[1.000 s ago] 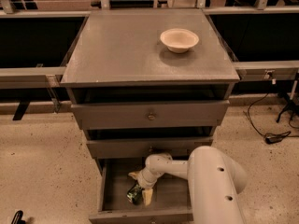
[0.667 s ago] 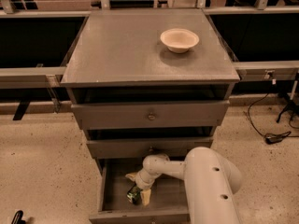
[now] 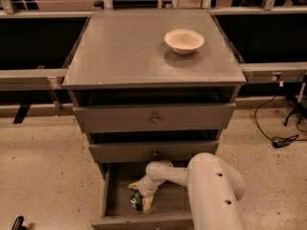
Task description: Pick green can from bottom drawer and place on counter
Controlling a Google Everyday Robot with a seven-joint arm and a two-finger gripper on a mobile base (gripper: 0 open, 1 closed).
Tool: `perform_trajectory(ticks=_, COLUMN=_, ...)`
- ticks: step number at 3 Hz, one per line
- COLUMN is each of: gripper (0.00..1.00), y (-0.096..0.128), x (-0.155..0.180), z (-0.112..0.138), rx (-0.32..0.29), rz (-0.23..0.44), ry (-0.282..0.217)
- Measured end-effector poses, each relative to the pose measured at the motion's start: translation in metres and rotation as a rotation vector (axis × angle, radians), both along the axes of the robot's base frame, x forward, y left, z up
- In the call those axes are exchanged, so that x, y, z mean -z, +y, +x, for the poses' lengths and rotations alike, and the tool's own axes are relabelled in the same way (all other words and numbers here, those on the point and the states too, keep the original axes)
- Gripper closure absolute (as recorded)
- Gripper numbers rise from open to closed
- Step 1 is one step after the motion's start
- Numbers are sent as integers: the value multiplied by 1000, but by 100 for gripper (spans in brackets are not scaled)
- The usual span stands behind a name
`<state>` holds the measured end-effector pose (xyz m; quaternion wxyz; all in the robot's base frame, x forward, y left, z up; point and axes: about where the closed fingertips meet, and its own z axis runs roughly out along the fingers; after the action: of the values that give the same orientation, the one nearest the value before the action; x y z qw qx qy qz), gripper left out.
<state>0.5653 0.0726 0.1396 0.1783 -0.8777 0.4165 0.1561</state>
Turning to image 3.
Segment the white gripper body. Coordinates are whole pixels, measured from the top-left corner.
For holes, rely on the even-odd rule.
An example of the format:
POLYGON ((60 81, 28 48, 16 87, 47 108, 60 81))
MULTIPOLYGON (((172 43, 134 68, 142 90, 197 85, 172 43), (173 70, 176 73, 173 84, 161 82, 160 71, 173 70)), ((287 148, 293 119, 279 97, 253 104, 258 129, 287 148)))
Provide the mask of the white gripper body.
POLYGON ((156 183, 151 180, 147 175, 143 176, 138 181, 138 191, 143 197, 149 198, 151 196, 154 196, 156 190, 156 183))

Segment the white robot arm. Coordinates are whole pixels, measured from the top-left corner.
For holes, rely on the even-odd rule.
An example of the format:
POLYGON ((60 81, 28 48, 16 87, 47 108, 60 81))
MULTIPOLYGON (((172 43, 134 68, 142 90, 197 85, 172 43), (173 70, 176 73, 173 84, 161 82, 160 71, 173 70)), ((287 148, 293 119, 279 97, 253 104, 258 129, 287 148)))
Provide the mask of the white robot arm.
POLYGON ((237 202, 246 192, 242 174, 211 153, 192 157, 186 168, 171 161, 150 162, 145 175, 129 184, 148 211, 158 187, 170 181, 187 188, 195 230, 246 230, 237 202))

